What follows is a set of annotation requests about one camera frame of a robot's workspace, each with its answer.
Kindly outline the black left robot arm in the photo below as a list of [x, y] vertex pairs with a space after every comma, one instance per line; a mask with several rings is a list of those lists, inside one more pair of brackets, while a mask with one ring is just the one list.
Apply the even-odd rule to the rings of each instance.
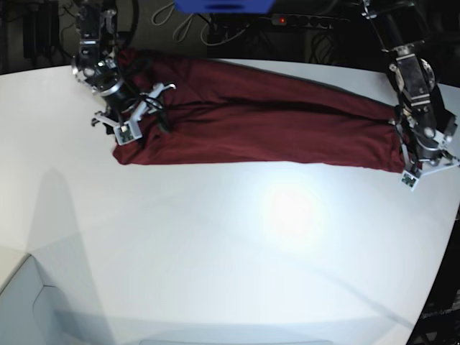
[[434, 69], [420, 56], [428, 25], [416, 1], [363, 1], [363, 17], [388, 54], [389, 79], [397, 93], [396, 127], [405, 164], [410, 169], [442, 161], [459, 166], [448, 151], [456, 133], [456, 117], [443, 104]]

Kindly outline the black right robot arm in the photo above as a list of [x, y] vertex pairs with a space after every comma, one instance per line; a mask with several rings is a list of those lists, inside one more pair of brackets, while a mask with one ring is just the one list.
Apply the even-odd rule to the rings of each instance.
[[146, 114], [154, 114], [160, 129], [170, 131], [161, 94], [174, 88], [159, 83], [148, 89], [135, 83], [134, 78], [152, 64], [147, 55], [122, 60], [137, 29], [137, 1], [132, 8], [132, 28], [122, 38], [115, 1], [79, 1], [75, 20], [79, 46], [72, 60], [75, 79], [105, 102], [105, 110], [96, 113], [91, 124], [103, 123], [120, 134], [122, 142], [135, 138], [134, 125]]

